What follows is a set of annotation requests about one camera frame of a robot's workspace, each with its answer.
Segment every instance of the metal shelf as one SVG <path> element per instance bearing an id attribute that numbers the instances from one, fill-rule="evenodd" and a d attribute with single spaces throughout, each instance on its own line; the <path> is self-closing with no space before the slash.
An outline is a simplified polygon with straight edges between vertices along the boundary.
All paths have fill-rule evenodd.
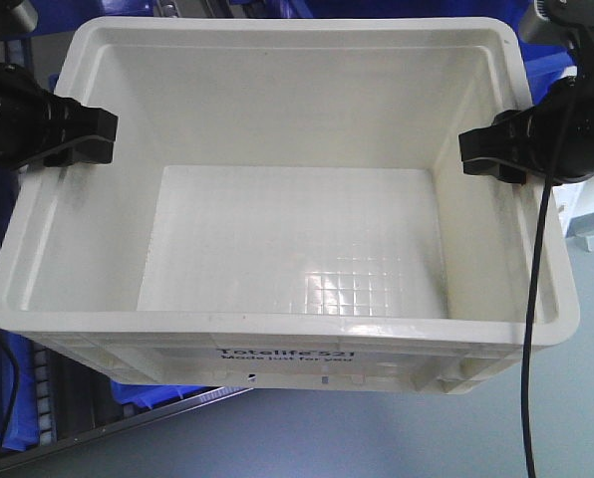
<path id="1" fill-rule="evenodd" d="M 132 404 L 115 403 L 106 376 L 60 354 L 35 346 L 34 362 L 41 442 L 24 452 L 3 454 L 0 457 L 0 471 L 195 410 L 249 390 L 208 387 L 149 410 Z"/>

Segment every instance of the blue crate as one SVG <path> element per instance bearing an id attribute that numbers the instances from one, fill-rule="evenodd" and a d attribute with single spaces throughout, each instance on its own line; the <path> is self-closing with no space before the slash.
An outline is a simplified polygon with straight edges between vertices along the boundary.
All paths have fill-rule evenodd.
<path id="1" fill-rule="evenodd" d="M 203 388 L 201 385 L 124 385 L 111 380 L 111 393 L 117 403 L 133 403 L 140 408 L 153 408 Z"/>
<path id="2" fill-rule="evenodd" d="M 38 26 L 26 35 L 38 35 L 76 30 L 83 23 L 97 17 L 152 17 L 154 0 L 31 0 L 38 12 Z"/>
<path id="3" fill-rule="evenodd" d="M 31 343 L 15 334 L 4 331 L 1 334 L 20 366 L 20 387 L 3 447 L 5 450 L 23 451 L 28 446 L 38 443 L 40 436 Z M 13 367 L 0 349 L 0 428 L 9 403 L 12 385 Z"/>
<path id="4" fill-rule="evenodd" d="M 428 18 L 490 17 L 518 31 L 532 0 L 269 0 L 274 18 Z M 539 102 L 549 85 L 560 78 L 572 61 L 562 47 L 520 42 L 527 80 L 534 101 Z"/>

